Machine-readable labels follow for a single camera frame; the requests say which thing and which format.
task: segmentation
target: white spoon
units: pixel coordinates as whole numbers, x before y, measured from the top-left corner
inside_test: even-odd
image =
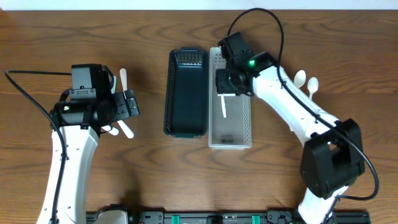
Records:
[[[300,70],[296,73],[296,76],[294,76],[294,85],[297,86],[297,88],[300,88],[301,86],[304,86],[305,84],[305,71],[304,70]]]
[[[312,95],[318,91],[319,88],[319,83],[318,79],[315,77],[312,77],[309,79],[308,84],[307,84],[308,91],[310,92],[310,100],[312,100]]]

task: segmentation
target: table surface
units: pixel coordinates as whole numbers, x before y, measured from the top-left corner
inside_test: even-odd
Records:
[[[337,208],[368,210],[373,223],[398,219],[398,11],[276,11],[284,25],[282,66],[292,78],[304,69],[317,77],[313,100],[361,127],[365,153],[381,188],[367,202]],[[69,72],[73,64],[100,63],[128,72],[141,115],[127,124],[134,139],[104,134],[91,165],[87,210],[111,203],[186,210],[294,208],[305,186],[302,146],[278,115],[251,100],[252,148],[214,151],[208,136],[175,139],[163,132],[169,52],[210,49],[238,11],[78,11],[0,13],[0,70]],[[234,27],[250,46],[275,57],[280,34],[255,12]],[[70,77],[12,75],[46,110],[71,86]],[[47,119],[0,75],[0,220],[35,223],[52,158]],[[348,190],[371,193],[369,169]]]

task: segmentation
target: white backdrop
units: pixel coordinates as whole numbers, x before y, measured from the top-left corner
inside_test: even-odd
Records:
[[[398,0],[0,0],[3,10],[398,9]]]

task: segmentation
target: cable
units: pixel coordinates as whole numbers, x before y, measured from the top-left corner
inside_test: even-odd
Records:
[[[61,147],[62,147],[62,154],[61,154],[61,166],[60,166],[60,173],[58,175],[57,185],[55,187],[55,195],[52,204],[52,215],[51,215],[51,222],[52,224],[57,223],[57,207],[58,207],[58,198],[60,195],[62,177],[63,177],[63,170],[65,168],[65,162],[67,159],[67,147],[65,145],[65,141],[63,140],[61,131],[55,124],[55,121],[50,117],[50,115],[46,112],[46,110],[36,102],[33,97],[31,97],[25,90],[23,90],[10,76],[9,73],[30,73],[30,74],[43,74],[43,75],[71,75],[71,73],[63,73],[63,72],[38,72],[38,71],[20,71],[20,70],[6,70],[5,74],[10,81],[10,83],[20,91],[30,102],[32,102],[43,114],[44,116],[50,121],[52,127],[57,132],[58,137],[60,138]]]
[[[369,169],[372,172],[373,175],[373,179],[374,179],[374,191],[371,195],[367,196],[367,197],[354,197],[354,196],[349,196],[349,195],[338,195],[336,196],[337,198],[347,198],[347,199],[351,199],[351,200],[370,200],[373,199],[377,193],[379,192],[379,177],[377,176],[377,172],[374,169],[371,161],[368,159],[368,157],[361,151],[359,150],[358,147],[355,146],[354,143],[351,142],[351,140],[349,140],[344,134],[341,134],[335,127],[333,127],[331,124],[329,124],[327,121],[325,121],[324,119],[322,119],[320,117],[319,114],[316,114],[315,112],[313,112],[307,105],[305,105],[299,98],[297,98],[297,96],[294,95],[294,93],[288,88],[288,86],[286,85],[286,81],[283,81],[282,76],[280,75],[280,60],[282,58],[282,51],[284,48],[284,30],[282,27],[282,24],[280,23],[278,17],[271,11],[267,10],[267,9],[262,9],[262,8],[253,8],[253,9],[248,9],[244,12],[242,12],[231,24],[231,26],[229,27],[227,36],[231,33],[232,27],[235,25],[235,23],[238,21],[238,19],[240,17],[242,17],[243,15],[252,12],[252,11],[262,11],[262,12],[266,12],[269,15],[271,15],[276,22],[278,23],[279,29],[280,29],[280,48],[279,48],[279,55],[278,55],[278,60],[277,60],[277,65],[276,65],[276,69],[277,69],[277,74],[278,74],[278,79],[280,81],[280,84],[282,85],[282,87],[284,87],[286,89],[286,91],[289,93],[289,95],[300,105],[302,106],[306,111],[308,111],[313,117],[315,117],[315,119],[319,122],[321,122],[323,125],[325,125],[326,127],[330,128],[339,138],[341,138],[342,140],[344,140],[347,144],[349,144],[351,147],[353,147],[358,153],[359,155],[363,158],[363,160],[366,162],[366,164],[369,166]]]

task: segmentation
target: plastic tray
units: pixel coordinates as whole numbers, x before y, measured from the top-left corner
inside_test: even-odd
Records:
[[[209,79],[209,146],[212,149],[246,149],[251,147],[250,97],[226,96],[226,118],[221,97],[216,89],[216,70],[225,68],[225,59],[218,47],[210,49]]]
[[[206,133],[208,55],[183,47],[169,55],[164,133],[195,138]]]

